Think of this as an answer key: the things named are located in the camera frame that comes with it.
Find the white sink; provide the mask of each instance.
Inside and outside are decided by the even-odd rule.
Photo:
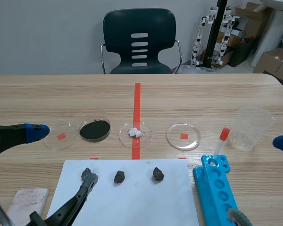
[[[264,5],[283,11],[283,0],[260,0]]]
[[[283,37],[283,0],[260,1],[262,2],[262,5],[255,9],[255,11],[262,10],[264,7],[270,7],[275,9],[275,15],[250,63],[253,67],[257,65],[262,53],[276,49]]]

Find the clear plastic cup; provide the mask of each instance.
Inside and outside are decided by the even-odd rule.
[[[233,147],[250,151],[274,123],[275,119],[264,109],[243,107],[239,110],[235,124],[231,126],[228,140]]]

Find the blue test tube rack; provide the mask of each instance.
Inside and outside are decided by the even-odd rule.
[[[227,217],[229,208],[237,208],[226,174],[231,171],[225,155],[203,155],[202,166],[193,169],[206,226],[234,226]]]

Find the glass petri dish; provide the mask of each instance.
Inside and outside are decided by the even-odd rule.
[[[129,131],[133,128],[133,124],[132,123],[125,123],[118,135],[119,135],[119,139],[121,140],[121,142],[126,146],[126,147],[145,147],[146,145],[148,145],[152,139],[152,131],[151,129],[145,124],[145,122],[141,122],[140,125],[140,130],[142,132],[142,136],[139,138],[135,138],[135,137],[131,137],[129,135]]]
[[[177,123],[168,129],[166,138],[173,147],[182,151],[190,151],[198,147],[201,135],[194,126]]]
[[[70,122],[64,122],[50,127],[44,143],[51,150],[64,150],[75,143],[77,136],[77,127]]]
[[[111,131],[111,124],[105,117],[94,116],[82,122],[79,134],[83,140],[99,142],[106,139]]]

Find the black pole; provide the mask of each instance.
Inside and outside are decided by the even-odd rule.
[[[220,30],[220,26],[222,23],[222,18],[225,13],[226,5],[227,5],[227,0],[218,0],[217,7],[219,7],[219,9],[217,12],[216,19],[212,24],[211,32],[209,33],[207,50],[202,65],[203,67],[211,68],[213,52],[217,41],[218,33]]]

